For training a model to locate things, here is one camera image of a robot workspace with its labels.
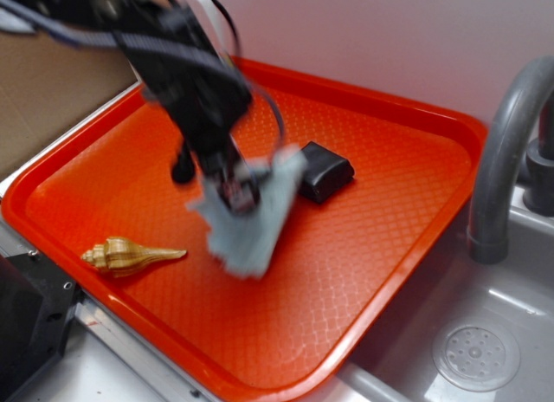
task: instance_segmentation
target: tray rim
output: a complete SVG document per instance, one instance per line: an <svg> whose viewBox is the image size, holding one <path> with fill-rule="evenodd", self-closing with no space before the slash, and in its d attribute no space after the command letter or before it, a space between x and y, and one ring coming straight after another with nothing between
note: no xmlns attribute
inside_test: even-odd
<svg viewBox="0 0 554 402"><path fill-rule="evenodd" d="M478 120L466 114L399 96L293 72L259 62L242 60L241 67L247 76L252 77L262 86L444 136L464 148L471 160L470 172L458 189L435 215L429 226L418 237L406 256L397 264L331 352L305 378L299 379L290 386L277 389L259 389L246 386L220 366L216 369L213 364L206 366L201 363L202 358L197 357L198 353L201 353L199 349L181 347L180 342L183 341L183 338L177 337L170 328L166 328L164 331L165 340L160 340L158 338L160 326L154 320L150 320L150 317L143 314L138 314L130 308L131 306L124 304L120 297L114 296L110 289L104 285L98 285L99 283L96 282L92 271L88 274L87 272L82 273L78 268L75 269L78 272L76 277L79 278L80 283L86 283L87 279L94 282L96 284L95 292L97 294L100 292L108 298L107 301L103 301L108 309L113 311L120 319L125 320L179 366L183 368L180 360L195 358L198 363L194 366L187 366L185 370L215 395L231 400L289 400L310 392L339 368L341 362L353 350L359 339L370 328L372 322L383 311L387 303L393 299L396 291L406 282L417 264L469 199L479 164L480 151L486 138L486 129ZM71 135L51 152L40 158L10 185L0 203L3 216L12 227L28 236L27 238L32 244L39 248L46 245L46 250L54 248L56 244L62 246L60 241L53 239L48 233L41 233L33 222L26 218L24 212L27 198L42 181L47 180L82 149L93 144L107 131L117 126L126 116L143 106L145 103L139 90L139 88L135 88L117 104L92 118L78 133ZM414 116L416 120L406 123L408 117L413 118ZM422 119L425 119L425 126L422 126ZM49 257L59 262L60 266L65 263L64 267L73 268L71 264L68 264L73 262L73 257L64 253L63 247L54 249L56 249L56 253L54 253L54 256L49 255ZM70 275L75 275L72 273L74 271L65 270ZM210 373L215 373L216 379L211 378Z"/></svg>

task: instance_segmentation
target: black sponge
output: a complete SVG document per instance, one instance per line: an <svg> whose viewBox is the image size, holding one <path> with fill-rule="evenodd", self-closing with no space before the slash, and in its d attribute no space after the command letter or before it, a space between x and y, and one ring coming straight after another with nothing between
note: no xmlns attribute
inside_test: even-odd
<svg viewBox="0 0 554 402"><path fill-rule="evenodd" d="M308 161L300 186L302 196L322 204L335 191L352 181L354 168L348 159L315 142L302 148L302 152Z"/></svg>

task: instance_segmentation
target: gray cloth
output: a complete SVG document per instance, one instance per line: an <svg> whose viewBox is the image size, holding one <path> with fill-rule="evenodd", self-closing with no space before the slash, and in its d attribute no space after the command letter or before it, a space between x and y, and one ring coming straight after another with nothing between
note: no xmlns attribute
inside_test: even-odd
<svg viewBox="0 0 554 402"><path fill-rule="evenodd" d="M208 222L209 252L223 260L224 268L239 278L262 278L293 204L307 167L297 146L286 146L274 156L273 170L260 186L261 201L246 216L233 215L215 187L203 181L204 199L189 204Z"/></svg>

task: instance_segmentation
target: cardboard box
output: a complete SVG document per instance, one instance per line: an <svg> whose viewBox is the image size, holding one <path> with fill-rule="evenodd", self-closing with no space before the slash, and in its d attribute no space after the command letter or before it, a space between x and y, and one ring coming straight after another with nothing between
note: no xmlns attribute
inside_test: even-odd
<svg viewBox="0 0 554 402"><path fill-rule="evenodd" d="M117 51L0 34L0 180L136 81Z"/></svg>

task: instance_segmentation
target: white wall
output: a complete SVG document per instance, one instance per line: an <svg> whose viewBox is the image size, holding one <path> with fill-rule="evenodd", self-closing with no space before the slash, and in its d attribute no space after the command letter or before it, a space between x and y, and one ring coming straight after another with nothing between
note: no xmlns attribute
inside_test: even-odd
<svg viewBox="0 0 554 402"><path fill-rule="evenodd" d="M554 55L554 0L220 0L244 55L487 124L515 74Z"/></svg>

